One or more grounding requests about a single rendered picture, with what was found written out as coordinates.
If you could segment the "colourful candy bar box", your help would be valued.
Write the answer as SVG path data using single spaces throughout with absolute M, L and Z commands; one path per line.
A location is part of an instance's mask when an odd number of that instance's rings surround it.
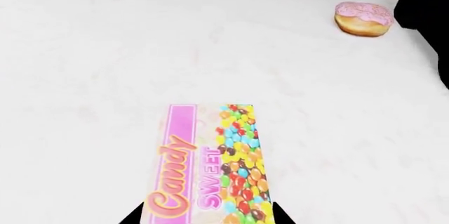
M 170 105 L 140 224 L 275 224 L 252 105 Z

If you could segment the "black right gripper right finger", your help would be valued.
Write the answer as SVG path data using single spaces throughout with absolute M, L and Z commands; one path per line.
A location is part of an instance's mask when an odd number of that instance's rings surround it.
M 277 202 L 273 202 L 272 208 L 275 224 L 296 224 Z

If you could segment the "pink frosted donut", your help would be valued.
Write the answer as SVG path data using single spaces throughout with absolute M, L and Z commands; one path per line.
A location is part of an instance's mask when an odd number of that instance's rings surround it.
M 361 2 L 341 2 L 335 7 L 337 26 L 347 34 L 380 37 L 389 31 L 394 17 L 384 6 Z

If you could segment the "black appliance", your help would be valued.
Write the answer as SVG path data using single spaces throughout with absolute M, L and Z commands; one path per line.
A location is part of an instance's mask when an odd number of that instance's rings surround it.
M 394 17 L 401 27 L 417 30 L 433 48 L 439 78 L 449 89 L 449 0 L 398 0 Z

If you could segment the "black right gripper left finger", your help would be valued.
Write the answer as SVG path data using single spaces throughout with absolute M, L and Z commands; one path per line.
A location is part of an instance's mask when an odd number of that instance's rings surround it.
M 119 224 L 140 224 L 144 202 L 129 213 Z

